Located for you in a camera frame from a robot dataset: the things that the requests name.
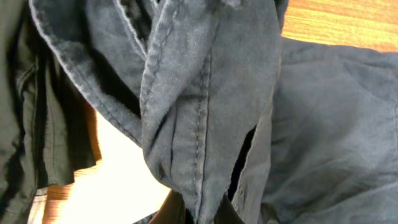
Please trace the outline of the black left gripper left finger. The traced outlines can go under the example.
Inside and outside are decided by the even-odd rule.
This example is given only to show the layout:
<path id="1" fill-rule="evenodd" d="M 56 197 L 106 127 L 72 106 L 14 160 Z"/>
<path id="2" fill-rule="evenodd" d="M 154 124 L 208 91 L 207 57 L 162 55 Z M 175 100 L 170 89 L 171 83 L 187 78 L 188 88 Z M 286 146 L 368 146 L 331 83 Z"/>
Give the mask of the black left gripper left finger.
<path id="1" fill-rule="evenodd" d="M 171 190 L 149 224 L 185 224 L 185 214 L 182 196 Z"/>

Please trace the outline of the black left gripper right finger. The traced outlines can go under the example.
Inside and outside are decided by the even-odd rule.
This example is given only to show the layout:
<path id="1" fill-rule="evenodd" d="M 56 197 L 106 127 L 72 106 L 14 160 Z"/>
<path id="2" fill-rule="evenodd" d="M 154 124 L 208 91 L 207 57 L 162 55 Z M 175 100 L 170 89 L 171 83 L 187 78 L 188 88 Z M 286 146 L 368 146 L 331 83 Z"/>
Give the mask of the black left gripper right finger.
<path id="1" fill-rule="evenodd" d="M 223 199 L 218 207 L 217 213 L 213 219 L 214 224 L 244 224 L 242 219 L 236 213 L 228 196 L 223 195 Z"/>

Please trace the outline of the blue denim shorts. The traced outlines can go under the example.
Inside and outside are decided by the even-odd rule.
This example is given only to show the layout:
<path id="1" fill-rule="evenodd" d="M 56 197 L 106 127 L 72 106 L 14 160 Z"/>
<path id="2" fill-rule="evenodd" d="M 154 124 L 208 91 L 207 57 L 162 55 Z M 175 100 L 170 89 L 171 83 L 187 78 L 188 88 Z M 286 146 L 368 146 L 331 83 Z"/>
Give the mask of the blue denim shorts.
<path id="1" fill-rule="evenodd" d="M 397 222 L 397 54 L 281 36 L 287 1 L 29 3 L 72 83 L 213 223 Z"/>

